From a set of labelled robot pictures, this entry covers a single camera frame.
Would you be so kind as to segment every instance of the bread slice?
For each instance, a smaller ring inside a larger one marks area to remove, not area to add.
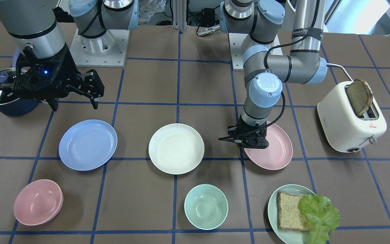
[[[345,92],[357,117],[361,117],[368,110],[368,106],[373,103],[373,93],[370,85],[364,80],[355,79]]]
[[[303,196],[293,196],[278,192],[278,228],[283,230],[310,231],[313,224],[299,210]]]

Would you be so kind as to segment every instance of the light blue joint cap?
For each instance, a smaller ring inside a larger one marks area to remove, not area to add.
[[[138,28],[138,20],[139,20],[139,1],[133,0],[132,17],[130,17],[130,22],[127,29],[129,30],[129,29]]]
[[[82,16],[96,6],[97,0],[69,0],[68,9],[72,17]]]
[[[261,73],[249,85],[249,97],[260,108],[270,108],[281,97],[282,82],[272,73]]]
[[[224,33],[228,33],[228,30],[226,29],[226,24],[225,24],[225,10],[223,9],[223,3],[225,2],[221,2],[221,16],[219,18],[219,25],[220,25],[220,28],[221,28],[221,31],[224,32]]]
[[[245,62],[248,61],[248,59],[252,57],[254,54],[257,54],[259,52],[266,52],[266,51],[269,50],[263,45],[254,45],[246,49],[245,53],[243,54],[243,65],[245,65]]]
[[[320,58],[320,65],[319,65],[319,69],[317,70],[317,72],[314,74],[314,76],[305,84],[318,84],[320,82],[322,82],[324,80],[324,78],[326,77],[326,73],[328,71],[328,67],[327,67],[327,62],[325,59]]]
[[[260,0],[258,3],[260,13],[270,22],[280,25],[284,21],[285,9],[275,0]]]

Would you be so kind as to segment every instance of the lettuce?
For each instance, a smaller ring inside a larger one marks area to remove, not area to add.
[[[309,232],[309,244],[325,244],[329,240],[329,231],[339,226],[339,211],[325,196],[304,196],[299,201],[299,210],[314,224]]]

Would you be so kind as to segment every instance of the toaster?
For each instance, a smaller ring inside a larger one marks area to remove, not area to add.
[[[363,116],[354,114],[345,93],[351,83],[339,83],[317,105],[321,128],[329,145],[346,153],[358,152],[368,144],[376,144],[387,128],[375,97]]]

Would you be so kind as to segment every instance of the plastic bag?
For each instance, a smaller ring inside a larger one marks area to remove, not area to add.
[[[139,24],[148,23],[155,13],[164,12],[166,0],[139,0]]]

